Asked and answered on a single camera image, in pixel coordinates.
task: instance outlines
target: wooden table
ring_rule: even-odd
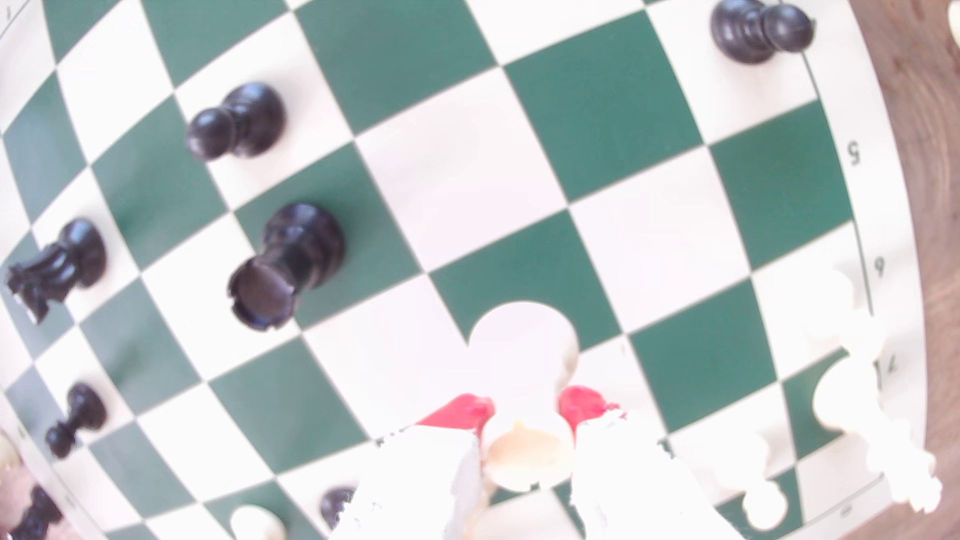
[[[960,49],[948,0],[851,0],[886,98],[910,194],[924,286],[926,447],[944,483],[929,516],[895,506],[853,539],[960,538]]]

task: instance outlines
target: black chess piece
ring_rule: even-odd
[[[330,530],[337,527],[340,523],[340,512],[344,511],[347,503],[353,498],[353,488],[335,487],[326,493],[320,499],[320,515],[323,516]]]
[[[186,131],[186,146],[195,158],[216,160],[227,152],[252,158],[274,145],[287,116],[276,90],[263,83],[236,88],[220,107],[201,110]]]
[[[767,6],[760,0],[722,0],[710,19],[713,40],[742,63],[770,60],[777,51],[799,53],[813,41],[813,21],[789,4]]]
[[[297,296],[336,273],[345,249],[340,226],[325,210],[283,207],[263,229],[258,255],[230,278],[233,313],[255,330],[283,326],[297,310]]]
[[[47,446],[59,459],[70,454],[77,444],[77,430],[98,430],[107,421],[107,408],[100,396],[86,384],[78,382],[66,395],[70,414],[66,422],[57,422],[47,430]]]
[[[43,540],[47,536],[47,528],[63,519],[60,509],[38,485],[30,492],[30,503],[19,525],[7,533],[7,540]]]
[[[57,241],[30,260],[7,271],[7,288],[27,309],[34,324],[50,311],[48,302],[63,302],[75,285],[89,287],[107,270],[107,248],[100,232],[80,218],[60,230]]]

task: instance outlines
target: chessboard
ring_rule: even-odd
[[[813,44],[759,65],[714,45],[715,3],[8,1],[2,268],[77,217],[108,267],[38,326],[2,287],[0,426],[83,538],[229,539],[243,503],[322,538],[324,491],[469,391],[474,323],[533,300],[575,327],[574,382],[643,414],[748,538],[856,528],[889,489],[860,439],[814,418],[844,351],[798,331],[787,293],[816,268],[855,282],[887,330],[884,410],[922,445],[897,148],[846,1],[796,0]],[[281,139],[193,159],[190,119],[254,81],[283,100]],[[251,330],[228,279],[296,202],[338,220],[343,266],[294,320]],[[108,420],[57,460],[44,433],[77,381]],[[770,442],[789,501],[774,530],[710,471],[738,430]],[[568,495],[498,492],[474,538],[581,538]]]

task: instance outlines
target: green square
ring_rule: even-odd
[[[121,528],[114,532],[107,533],[108,540],[156,540],[156,536],[147,528],[140,524],[133,527]]]
[[[60,339],[60,337],[73,326],[73,317],[70,316],[70,312],[67,311],[63,304],[57,302],[49,303],[50,312],[47,313],[42,324],[35,325],[33,321],[30,320],[30,316],[27,315],[27,309],[13,299],[13,295],[10,294],[10,289],[5,285],[7,269],[12,264],[24,262],[39,252],[40,250],[37,248],[36,242],[34,242],[34,237],[31,234],[27,234],[20,240],[20,243],[13,248],[6,263],[0,268],[0,278],[4,280],[4,282],[0,284],[0,297],[3,297],[3,303],[7,306],[7,311],[10,313],[13,325],[16,326],[20,338],[23,339],[23,344],[26,345],[27,351],[30,352],[30,356],[34,359],[42,355],[47,348],[53,345],[55,341]]]
[[[852,219],[820,102],[710,148],[754,268]]]
[[[513,491],[507,491],[502,487],[496,488],[496,491],[493,492],[493,495],[490,495],[490,506],[495,504],[505,503],[510,499],[516,499],[517,497],[524,495],[523,493],[516,493]]]
[[[91,444],[90,451],[144,518],[193,503],[136,422]]]
[[[797,473],[793,469],[773,479],[780,485],[787,500],[786,517],[773,530],[765,532],[750,527],[743,513],[743,495],[717,506],[717,511],[736,528],[747,540],[776,540],[804,525],[804,515],[800,509],[800,490],[797,489]]]
[[[179,86],[287,6],[283,0],[143,0],[143,9],[170,78]]]
[[[212,380],[210,388],[275,473],[367,441],[300,339]]]
[[[847,351],[838,349],[783,382],[783,397],[786,400],[786,410],[790,414],[790,427],[793,429],[793,445],[797,450],[797,459],[807,457],[843,434],[840,431],[824,428],[814,416],[813,391],[827,369],[846,356]]]
[[[43,0],[50,42],[57,61],[80,41],[119,0]]]
[[[495,64],[463,0],[323,0],[297,15],[355,133]]]
[[[580,537],[587,537],[587,528],[584,526],[584,521],[580,519],[580,513],[577,512],[577,509],[573,507],[573,504],[570,502],[570,494],[573,492],[573,485],[570,480],[556,485],[553,488],[554,495],[557,496],[557,499],[560,499],[560,504],[564,507],[566,515],[570,518],[570,521],[573,522],[573,525],[580,531]]]
[[[206,167],[187,152],[185,133],[170,97],[93,164],[141,269],[226,211]]]
[[[646,12],[506,69],[571,201],[701,142]]]
[[[55,72],[3,137],[23,206],[35,220],[86,166]]]
[[[80,328],[134,414],[200,382],[140,280]]]
[[[287,540],[322,540],[305,516],[297,509],[276,482],[268,482],[222,499],[206,503],[206,509],[220,525],[230,530],[233,510],[244,504],[259,506],[273,512],[287,529]]]
[[[7,389],[7,399],[40,452],[48,462],[54,462],[45,438],[47,430],[63,420],[63,413],[35,367],[27,370]]]
[[[670,432],[777,379],[749,280],[630,338]]]
[[[620,333],[566,211],[454,261],[431,275],[464,336],[487,311],[532,300],[554,307],[587,349]]]
[[[347,241],[343,266],[323,285],[300,294],[304,328],[416,275],[420,268],[387,210],[356,148],[349,144],[237,210],[254,246],[274,213],[296,203],[329,211]]]

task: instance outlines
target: black pawn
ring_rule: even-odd
[[[31,506],[23,512],[20,524],[7,533],[7,540],[43,540],[47,528],[63,519],[63,514],[40,486],[30,492]]]
[[[331,489],[324,493],[324,497],[320,499],[320,515],[330,526],[330,530],[333,530],[340,523],[340,512],[344,511],[350,499],[353,499],[353,489],[349,487]]]
[[[7,270],[7,288],[34,324],[40,324],[50,311],[48,302],[62,303],[75,285],[89,287],[106,270],[104,239],[89,220],[75,219],[56,242]]]
[[[713,40],[725,55],[742,63],[768,61],[774,53],[799,53],[813,41],[813,21],[788,4],[723,0],[710,20]]]
[[[297,310],[297,296],[336,273],[344,250],[340,226],[325,210],[283,207],[267,222],[258,255],[230,278],[233,313],[255,330],[283,326]]]
[[[227,152],[252,158],[274,145],[286,122],[276,90],[248,83],[231,92],[220,107],[194,117],[186,131],[186,146],[202,161],[216,160]]]
[[[59,459],[70,454],[77,444],[77,430],[98,430],[107,421],[107,408],[100,396],[86,384],[74,384],[66,395],[70,414],[66,422],[57,422],[47,430],[47,446]]]

